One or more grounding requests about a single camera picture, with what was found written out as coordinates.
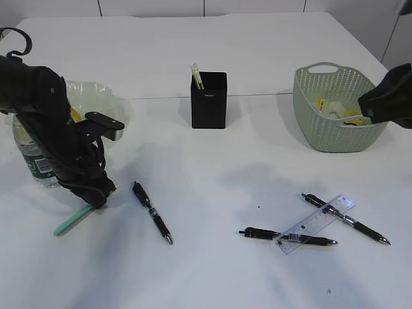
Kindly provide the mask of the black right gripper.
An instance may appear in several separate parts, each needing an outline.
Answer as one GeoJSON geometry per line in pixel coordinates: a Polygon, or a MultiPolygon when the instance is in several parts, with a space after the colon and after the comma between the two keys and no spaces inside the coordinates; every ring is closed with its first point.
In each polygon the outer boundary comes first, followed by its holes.
{"type": "Polygon", "coordinates": [[[411,128],[411,64],[389,70],[378,86],[358,99],[363,116],[373,124],[394,122],[411,128]]]}

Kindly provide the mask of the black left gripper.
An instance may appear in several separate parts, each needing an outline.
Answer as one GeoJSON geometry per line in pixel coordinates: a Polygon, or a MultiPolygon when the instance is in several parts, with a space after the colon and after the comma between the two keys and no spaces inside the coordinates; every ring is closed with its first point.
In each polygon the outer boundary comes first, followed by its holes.
{"type": "Polygon", "coordinates": [[[105,171],[106,162],[81,169],[81,173],[54,161],[54,173],[58,183],[82,198],[94,209],[105,206],[107,198],[116,191],[116,186],[105,171]]]}

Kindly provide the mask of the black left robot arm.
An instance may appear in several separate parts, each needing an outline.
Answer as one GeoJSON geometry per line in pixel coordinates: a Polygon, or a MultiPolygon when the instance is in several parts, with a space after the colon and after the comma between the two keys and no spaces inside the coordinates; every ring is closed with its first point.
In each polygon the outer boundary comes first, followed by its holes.
{"type": "Polygon", "coordinates": [[[61,76],[7,57],[1,57],[1,112],[16,114],[61,186],[95,209],[106,204],[116,187],[105,171],[102,138],[118,140],[122,122],[96,111],[75,122],[61,76]]]}

